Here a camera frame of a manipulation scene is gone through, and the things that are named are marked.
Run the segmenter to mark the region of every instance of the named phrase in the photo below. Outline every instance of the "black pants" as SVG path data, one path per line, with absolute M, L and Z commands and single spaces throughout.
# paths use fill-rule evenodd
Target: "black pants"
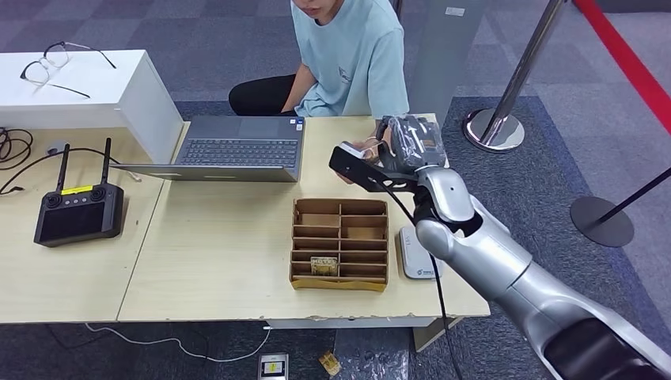
M 241 83 L 231 89 L 229 103 L 239 116 L 296 116 L 296 112 L 282 112 L 296 75 L 257 79 Z

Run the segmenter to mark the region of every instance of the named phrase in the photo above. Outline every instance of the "laptop touchpad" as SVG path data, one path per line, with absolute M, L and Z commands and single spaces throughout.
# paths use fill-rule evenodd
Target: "laptop touchpad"
M 272 118 L 243 119 L 238 136 L 247 139 L 275 139 L 278 137 L 279 120 Z

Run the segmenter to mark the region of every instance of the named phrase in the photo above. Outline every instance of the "chrome stanchion base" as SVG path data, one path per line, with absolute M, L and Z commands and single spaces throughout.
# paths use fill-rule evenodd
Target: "chrome stanchion base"
M 512 115 L 508 115 L 506 122 L 501 127 L 501 131 L 494 137 L 490 145 L 480 141 L 480 137 L 482 137 L 484 131 L 487 129 L 487 125 L 489 125 L 493 115 L 493 108 L 480 109 L 468 114 L 466 120 L 464 120 L 464 135 L 466 135 L 466 139 L 480 149 L 492 153 L 505 153 L 520 146 L 522 141 L 524 141 L 524 127 L 520 123 L 520 120 Z

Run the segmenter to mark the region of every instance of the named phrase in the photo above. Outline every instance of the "laptop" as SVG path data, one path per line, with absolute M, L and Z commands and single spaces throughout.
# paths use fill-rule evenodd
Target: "laptop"
M 117 164 L 173 181 L 298 182 L 304 119 L 195 116 L 173 165 Z

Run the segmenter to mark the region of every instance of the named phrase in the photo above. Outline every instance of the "table leg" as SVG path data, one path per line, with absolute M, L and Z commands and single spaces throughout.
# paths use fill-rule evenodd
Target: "table leg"
M 459 323 L 464 317 L 447 318 L 447 328 L 451 329 Z M 415 338 L 415 351 L 421 352 L 424 348 L 429 347 L 436 339 L 445 334 L 445 328 L 442 323 L 442 318 L 436 318 L 427 327 L 413 327 L 412 335 Z

